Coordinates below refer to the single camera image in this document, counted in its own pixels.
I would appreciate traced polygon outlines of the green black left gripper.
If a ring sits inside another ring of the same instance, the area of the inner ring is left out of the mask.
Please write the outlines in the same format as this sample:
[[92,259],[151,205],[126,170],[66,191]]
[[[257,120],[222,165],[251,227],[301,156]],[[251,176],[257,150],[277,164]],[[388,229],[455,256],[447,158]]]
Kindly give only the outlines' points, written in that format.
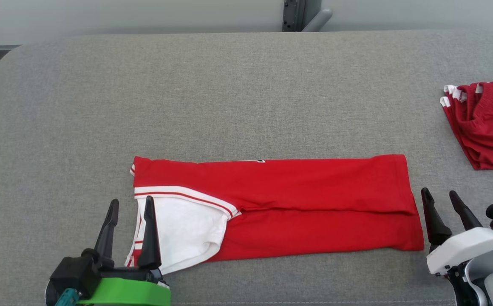
[[[99,254],[97,265],[113,269],[114,229],[118,224],[119,200],[110,202],[94,250]],[[79,305],[170,306],[170,286],[159,269],[162,264],[154,207],[146,207],[143,246],[138,258],[140,269],[114,269],[102,272],[102,279],[91,298],[80,298]]]

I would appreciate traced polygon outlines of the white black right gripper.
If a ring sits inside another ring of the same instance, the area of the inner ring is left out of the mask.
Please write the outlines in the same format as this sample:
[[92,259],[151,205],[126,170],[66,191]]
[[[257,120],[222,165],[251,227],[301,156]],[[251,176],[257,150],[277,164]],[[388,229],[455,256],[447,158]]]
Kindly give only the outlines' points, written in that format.
[[428,188],[421,189],[421,198],[431,252],[427,255],[429,273],[445,275],[453,267],[471,260],[475,265],[493,268],[493,229],[483,228],[455,190],[449,192],[449,198],[465,232],[454,236],[439,216]]

